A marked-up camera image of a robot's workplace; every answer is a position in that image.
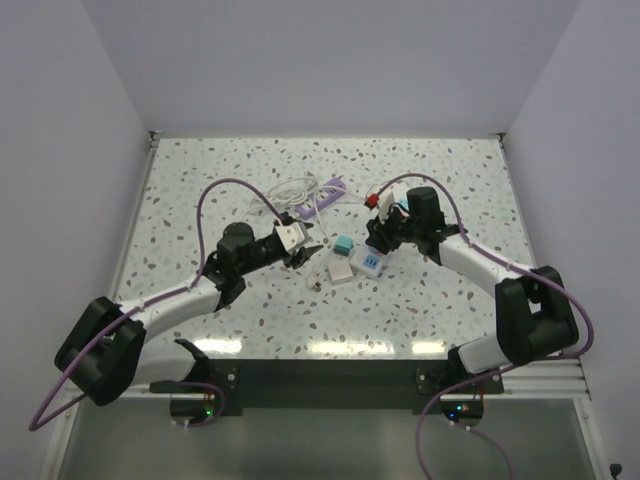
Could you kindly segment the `teal plug adapter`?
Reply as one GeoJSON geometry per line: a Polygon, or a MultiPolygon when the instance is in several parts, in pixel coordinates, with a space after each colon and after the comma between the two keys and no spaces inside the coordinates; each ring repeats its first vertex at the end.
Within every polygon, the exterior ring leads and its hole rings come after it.
{"type": "Polygon", "coordinates": [[[333,252],[343,257],[349,257],[353,248],[353,240],[348,236],[340,235],[334,243],[333,252]]]}

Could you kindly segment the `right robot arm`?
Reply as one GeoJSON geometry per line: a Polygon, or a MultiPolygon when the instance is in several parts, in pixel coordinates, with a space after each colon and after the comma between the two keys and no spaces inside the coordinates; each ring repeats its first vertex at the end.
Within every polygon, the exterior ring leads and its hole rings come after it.
{"type": "Polygon", "coordinates": [[[522,366],[573,346],[578,327],[560,274],[534,269],[492,251],[481,253],[467,231],[449,224],[432,187],[389,188],[371,194],[365,205],[376,211],[366,224],[366,243],[382,254],[412,244],[419,253],[484,290],[495,302],[495,330],[447,354],[445,379],[459,393],[469,392],[481,374],[522,366]]]}

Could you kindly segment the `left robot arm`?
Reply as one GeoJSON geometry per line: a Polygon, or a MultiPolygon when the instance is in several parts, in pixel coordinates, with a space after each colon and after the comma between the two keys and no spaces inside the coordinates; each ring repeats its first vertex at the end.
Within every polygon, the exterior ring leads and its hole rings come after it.
{"type": "Polygon", "coordinates": [[[250,225],[228,225],[202,271],[156,296],[116,303],[106,297],[84,310],[54,357],[54,365],[96,405],[115,401],[134,383],[149,340],[194,317],[231,305],[244,276],[281,261],[298,269],[317,251],[310,222],[288,218],[255,238],[250,225]]]}

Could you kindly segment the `white multicolour power strip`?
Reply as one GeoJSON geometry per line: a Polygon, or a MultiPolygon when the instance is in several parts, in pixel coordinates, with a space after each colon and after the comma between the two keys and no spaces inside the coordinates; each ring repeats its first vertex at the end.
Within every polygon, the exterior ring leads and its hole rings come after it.
{"type": "Polygon", "coordinates": [[[358,246],[349,260],[352,270],[357,275],[370,279],[380,277],[386,262],[385,254],[368,245],[358,246]]]}

